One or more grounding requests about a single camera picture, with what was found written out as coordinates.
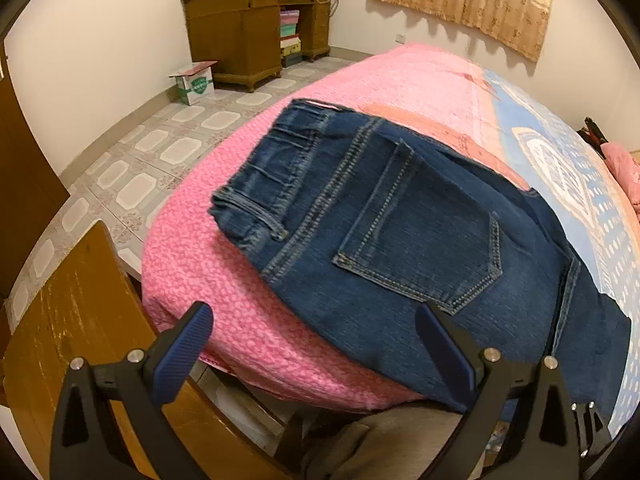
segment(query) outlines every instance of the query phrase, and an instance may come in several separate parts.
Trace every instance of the pink fleece blanket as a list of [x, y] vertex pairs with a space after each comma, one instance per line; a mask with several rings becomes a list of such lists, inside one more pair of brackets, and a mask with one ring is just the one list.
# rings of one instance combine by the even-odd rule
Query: pink fleece blanket
[[504, 164], [482, 69], [425, 45], [348, 66], [280, 101], [234, 132], [171, 195], [144, 247], [144, 305], [160, 330], [193, 301], [215, 327], [201, 359], [271, 393], [327, 408], [386, 408], [419, 394], [350, 361], [303, 325], [207, 213], [213, 190], [240, 167], [291, 98], [335, 102], [430, 134], [527, 187]]

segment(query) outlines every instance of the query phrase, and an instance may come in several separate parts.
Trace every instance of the bedsheet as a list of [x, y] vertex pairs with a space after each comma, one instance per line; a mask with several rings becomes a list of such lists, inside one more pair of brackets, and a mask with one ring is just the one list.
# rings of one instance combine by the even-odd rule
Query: bedsheet
[[303, 325], [260, 280], [207, 213], [210, 196], [240, 167], [280, 111], [297, 97], [385, 116], [446, 142], [534, 187], [558, 215], [601, 292], [632, 319], [613, 432], [640, 397], [640, 225], [598, 155], [517, 86], [468, 60], [411, 44], [348, 66], [259, 114], [217, 146], [159, 212], [143, 253], [143, 303], [159, 330], [195, 300], [212, 306], [214, 332], [201, 359], [285, 399], [372, 410], [418, 399], [351, 362]]

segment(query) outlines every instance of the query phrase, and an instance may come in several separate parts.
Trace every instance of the blue gripper pad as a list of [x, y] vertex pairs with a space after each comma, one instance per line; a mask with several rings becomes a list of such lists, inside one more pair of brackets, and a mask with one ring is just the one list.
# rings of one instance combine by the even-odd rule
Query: blue gripper pad
[[196, 301], [149, 349], [143, 376], [155, 406], [174, 402], [213, 329], [211, 307]]

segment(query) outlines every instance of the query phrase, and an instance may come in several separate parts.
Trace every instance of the silver bolt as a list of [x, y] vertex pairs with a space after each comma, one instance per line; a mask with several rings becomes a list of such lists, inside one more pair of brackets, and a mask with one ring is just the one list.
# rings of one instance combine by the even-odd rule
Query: silver bolt
[[74, 357], [73, 359], [71, 359], [71, 362], [69, 363], [69, 368], [71, 368], [72, 370], [79, 370], [83, 366], [84, 366], [84, 359], [82, 359], [81, 357]]
[[139, 363], [145, 358], [145, 351], [140, 348], [136, 348], [127, 354], [127, 361], [130, 363]]
[[558, 368], [558, 359], [553, 357], [552, 355], [548, 355], [544, 359], [545, 366], [549, 368], [549, 370], [555, 370]]
[[489, 348], [485, 348], [482, 354], [484, 354], [484, 358], [490, 363], [497, 363], [502, 357], [500, 351], [497, 348], [493, 348], [491, 346], [489, 346]]

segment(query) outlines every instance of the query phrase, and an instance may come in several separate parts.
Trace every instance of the dark blue denim jeans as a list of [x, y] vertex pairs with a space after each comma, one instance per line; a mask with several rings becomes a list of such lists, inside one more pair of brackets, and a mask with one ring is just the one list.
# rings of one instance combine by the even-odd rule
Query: dark blue denim jeans
[[382, 118], [295, 100], [210, 212], [300, 319], [366, 367], [462, 409], [416, 335], [433, 300], [483, 348], [555, 355], [571, 398], [611, 416], [630, 321], [535, 190]]

